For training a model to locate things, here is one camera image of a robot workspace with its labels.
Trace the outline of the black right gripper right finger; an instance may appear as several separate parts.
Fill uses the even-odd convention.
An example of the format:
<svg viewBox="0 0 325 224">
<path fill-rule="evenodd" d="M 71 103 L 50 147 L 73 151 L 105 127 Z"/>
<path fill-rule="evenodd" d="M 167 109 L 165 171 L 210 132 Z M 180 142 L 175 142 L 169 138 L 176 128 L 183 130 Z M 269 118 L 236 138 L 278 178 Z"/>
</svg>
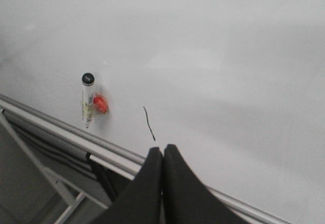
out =
<svg viewBox="0 0 325 224">
<path fill-rule="evenodd" d="M 173 144 L 164 150 L 163 199 L 166 223 L 248 223 L 210 193 Z"/>
</svg>

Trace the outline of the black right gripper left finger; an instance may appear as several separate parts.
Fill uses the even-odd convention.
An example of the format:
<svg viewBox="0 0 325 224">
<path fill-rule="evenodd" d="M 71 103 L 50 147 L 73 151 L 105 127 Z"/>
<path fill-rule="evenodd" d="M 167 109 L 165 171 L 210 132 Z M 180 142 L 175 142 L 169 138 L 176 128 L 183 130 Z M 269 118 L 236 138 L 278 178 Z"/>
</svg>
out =
<svg viewBox="0 0 325 224">
<path fill-rule="evenodd" d="M 158 147 L 148 155 L 125 191 L 91 223 L 159 223 L 163 156 Z"/>
</svg>

